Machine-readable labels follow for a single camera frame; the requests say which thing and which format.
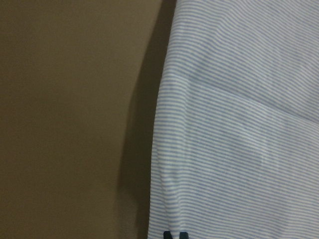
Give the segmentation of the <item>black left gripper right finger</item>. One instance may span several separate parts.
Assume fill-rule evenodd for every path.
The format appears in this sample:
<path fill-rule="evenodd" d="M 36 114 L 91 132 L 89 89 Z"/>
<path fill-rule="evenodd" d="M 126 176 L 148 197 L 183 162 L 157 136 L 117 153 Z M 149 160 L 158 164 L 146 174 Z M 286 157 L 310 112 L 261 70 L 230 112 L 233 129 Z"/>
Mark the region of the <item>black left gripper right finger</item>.
<path fill-rule="evenodd" d="M 189 235 L 187 232 L 180 232 L 179 239 L 189 239 Z"/>

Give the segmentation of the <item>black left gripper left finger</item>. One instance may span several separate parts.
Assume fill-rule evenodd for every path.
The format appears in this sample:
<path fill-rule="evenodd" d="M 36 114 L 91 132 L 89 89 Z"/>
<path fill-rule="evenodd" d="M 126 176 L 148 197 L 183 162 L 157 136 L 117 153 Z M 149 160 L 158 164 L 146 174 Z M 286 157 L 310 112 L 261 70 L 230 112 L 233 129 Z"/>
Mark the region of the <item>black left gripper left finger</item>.
<path fill-rule="evenodd" d="M 163 239 L 173 239 L 170 231 L 164 231 Z"/>

